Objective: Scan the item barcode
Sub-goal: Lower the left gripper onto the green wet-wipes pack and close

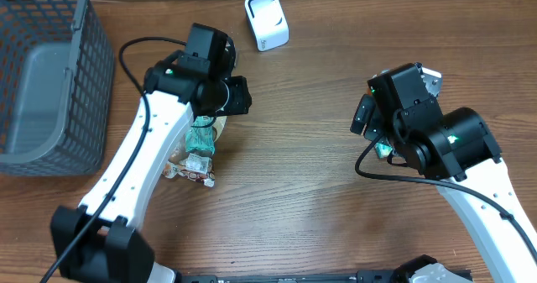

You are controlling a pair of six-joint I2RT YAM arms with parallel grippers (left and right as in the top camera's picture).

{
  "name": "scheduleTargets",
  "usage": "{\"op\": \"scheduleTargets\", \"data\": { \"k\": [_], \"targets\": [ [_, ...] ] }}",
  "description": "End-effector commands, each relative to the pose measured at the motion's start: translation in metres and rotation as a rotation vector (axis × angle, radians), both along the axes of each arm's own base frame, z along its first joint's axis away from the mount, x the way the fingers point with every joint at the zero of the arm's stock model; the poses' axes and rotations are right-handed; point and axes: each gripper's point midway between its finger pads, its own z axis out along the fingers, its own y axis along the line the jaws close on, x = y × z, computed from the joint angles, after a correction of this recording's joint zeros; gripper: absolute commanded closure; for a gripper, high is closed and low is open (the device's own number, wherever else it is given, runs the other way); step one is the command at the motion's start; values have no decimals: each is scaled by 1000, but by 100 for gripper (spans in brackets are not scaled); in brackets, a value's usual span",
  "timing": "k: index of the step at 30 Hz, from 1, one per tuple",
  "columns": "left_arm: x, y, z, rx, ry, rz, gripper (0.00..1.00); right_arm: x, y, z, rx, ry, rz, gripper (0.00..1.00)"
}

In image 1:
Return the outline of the teal Kleenex tissue pack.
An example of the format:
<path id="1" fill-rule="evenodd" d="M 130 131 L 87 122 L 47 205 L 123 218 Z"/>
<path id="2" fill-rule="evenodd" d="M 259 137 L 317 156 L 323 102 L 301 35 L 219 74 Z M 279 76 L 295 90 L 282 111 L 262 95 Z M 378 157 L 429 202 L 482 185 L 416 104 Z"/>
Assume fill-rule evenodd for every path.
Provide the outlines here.
<path id="1" fill-rule="evenodd" d="M 383 143 L 376 143 L 374 149 L 379 159 L 386 159 L 393 150 L 389 144 Z"/>

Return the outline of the teal snack bar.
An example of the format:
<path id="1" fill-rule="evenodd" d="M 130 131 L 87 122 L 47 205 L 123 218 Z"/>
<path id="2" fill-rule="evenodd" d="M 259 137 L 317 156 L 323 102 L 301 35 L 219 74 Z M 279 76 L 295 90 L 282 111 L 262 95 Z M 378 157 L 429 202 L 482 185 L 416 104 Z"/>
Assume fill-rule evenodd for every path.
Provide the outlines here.
<path id="1" fill-rule="evenodd" d="M 197 117 L 193 126 L 185 135 L 185 151 L 187 153 L 197 153 L 203 156 L 212 156 L 215 151 L 215 141 L 213 135 L 214 117 Z"/>

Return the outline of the brown snack pouch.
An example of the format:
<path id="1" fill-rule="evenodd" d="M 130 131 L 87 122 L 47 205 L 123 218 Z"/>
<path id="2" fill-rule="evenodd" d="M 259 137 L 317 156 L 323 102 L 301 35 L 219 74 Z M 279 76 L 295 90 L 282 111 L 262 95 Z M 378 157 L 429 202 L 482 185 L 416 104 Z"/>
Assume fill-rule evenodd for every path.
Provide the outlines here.
<path id="1" fill-rule="evenodd" d="M 219 117 L 216 118 L 216 122 L 213 124 L 215 148 L 216 141 L 219 139 L 225 127 L 226 121 L 226 117 Z M 206 187 L 213 187 L 216 180 L 213 169 L 213 155 L 203 156 L 198 155 L 197 153 L 187 153 L 185 151 L 184 135 L 172 151 L 164 166 L 162 175 L 168 179 L 182 177 L 190 181 L 201 183 Z"/>

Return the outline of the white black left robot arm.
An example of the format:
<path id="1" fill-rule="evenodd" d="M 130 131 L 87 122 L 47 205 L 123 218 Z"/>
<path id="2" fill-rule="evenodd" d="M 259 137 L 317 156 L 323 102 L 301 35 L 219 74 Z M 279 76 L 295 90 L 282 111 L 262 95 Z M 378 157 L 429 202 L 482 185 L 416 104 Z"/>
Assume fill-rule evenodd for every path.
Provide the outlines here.
<path id="1" fill-rule="evenodd" d="M 78 282 L 180 282 L 156 262 L 141 229 L 172 151 L 197 118 L 248 113 L 247 80 L 233 76 L 236 49 L 226 33 L 193 24 L 180 49 L 147 69 L 131 128 L 102 177 L 79 206 L 56 209 L 50 231 L 55 272 Z"/>

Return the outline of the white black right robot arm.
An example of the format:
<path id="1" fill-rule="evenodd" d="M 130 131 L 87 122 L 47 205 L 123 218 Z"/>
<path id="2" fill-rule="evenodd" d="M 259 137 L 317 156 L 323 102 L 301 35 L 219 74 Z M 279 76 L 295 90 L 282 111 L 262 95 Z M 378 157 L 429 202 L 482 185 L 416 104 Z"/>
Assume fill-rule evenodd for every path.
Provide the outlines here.
<path id="1" fill-rule="evenodd" d="M 536 280 L 536 230 L 508 175 L 502 150 L 485 120 L 469 107 L 443 113 L 442 75 L 420 63 L 382 71 L 368 80 L 350 130 L 390 151 L 387 162 L 418 176 L 355 171 L 363 177 L 435 186 L 470 234 L 496 282 Z"/>

